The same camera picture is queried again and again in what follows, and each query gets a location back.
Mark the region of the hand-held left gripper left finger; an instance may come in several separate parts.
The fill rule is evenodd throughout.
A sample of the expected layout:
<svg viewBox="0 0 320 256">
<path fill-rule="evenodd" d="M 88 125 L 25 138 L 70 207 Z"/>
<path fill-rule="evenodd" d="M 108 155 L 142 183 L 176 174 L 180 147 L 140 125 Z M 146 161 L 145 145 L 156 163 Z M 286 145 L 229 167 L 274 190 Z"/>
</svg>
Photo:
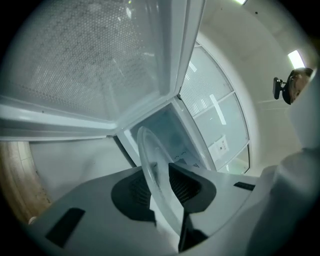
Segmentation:
<svg viewBox="0 0 320 256">
<path fill-rule="evenodd" d="M 158 230 L 141 167 L 82 183 L 28 227 L 50 256 L 173 256 L 175 244 Z"/>
</svg>

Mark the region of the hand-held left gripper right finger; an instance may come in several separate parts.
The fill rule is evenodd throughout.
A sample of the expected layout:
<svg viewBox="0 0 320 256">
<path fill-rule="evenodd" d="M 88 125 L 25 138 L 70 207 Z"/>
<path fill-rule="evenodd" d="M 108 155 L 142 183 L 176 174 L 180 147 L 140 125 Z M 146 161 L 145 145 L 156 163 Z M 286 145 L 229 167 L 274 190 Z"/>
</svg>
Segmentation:
<svg viewBox="0 0 320 256">
<path fill-rule="evenodd" d="M 254 176 L 211 171 L 183 163 L 168 165 L 169 183 L 178 202 L 173 212 L 182 235 L 185 219 L 209 237 L 241 208 L 258 182 Z"/>
</svg>

